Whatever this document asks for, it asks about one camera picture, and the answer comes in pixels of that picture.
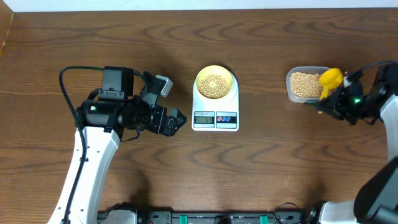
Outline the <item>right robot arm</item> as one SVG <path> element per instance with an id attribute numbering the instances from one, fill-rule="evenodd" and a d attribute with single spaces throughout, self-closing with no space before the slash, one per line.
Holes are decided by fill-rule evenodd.
<path id="1" fill-rule="evenodd" d="M 319 112 L 355 125 L 381 122 L 386 164 L 344 202 L 323 202 L 312 223 L 397 223 L 397 61 L 372 63 L 342 76 L 339 86 L 325 85 Z"/>

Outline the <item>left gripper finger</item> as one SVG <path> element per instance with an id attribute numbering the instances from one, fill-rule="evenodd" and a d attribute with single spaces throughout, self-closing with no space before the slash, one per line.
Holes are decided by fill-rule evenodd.
<path id="1" fill-rule="evenodd" d="M 171 109 L 170 119 L 174 128 L 181 128 L 187 122 L 187 117 L 176 108 Z"/>
<path id="2" fill-rule="evenodd" d="M 183 126 L 183 118 L 168 116 L 163 122 L 163 135 L 174 136 L 181 126 Z"/>

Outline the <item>yellow measuring scoop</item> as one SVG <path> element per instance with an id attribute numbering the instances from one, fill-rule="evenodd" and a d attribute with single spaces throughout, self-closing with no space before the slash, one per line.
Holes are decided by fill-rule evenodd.
<path id="1" fill-rule="evenodd" d="M 343 73 L 339 68 L 331 68 L 321 75 L 318 82 L 323 88 L 320 96 L 320 100 L 323 100 L 329 96 L 329 92 L 343 83 Z"/>

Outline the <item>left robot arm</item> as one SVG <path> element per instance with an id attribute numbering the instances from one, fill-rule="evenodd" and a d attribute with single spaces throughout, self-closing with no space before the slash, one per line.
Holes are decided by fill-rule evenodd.
<path id="1" fill-rule="evenodd" d="M 126 67 L 106 66 L 101 72 L 101 88 L 81 106 L 65 99 L 75 120 L 75 145 L 50 223 L 96 223 L 109 165 L 125 129 L 171 137 L 187 122 L 178 109 L 157 104 L 172 88 L 169 78 Z"/>

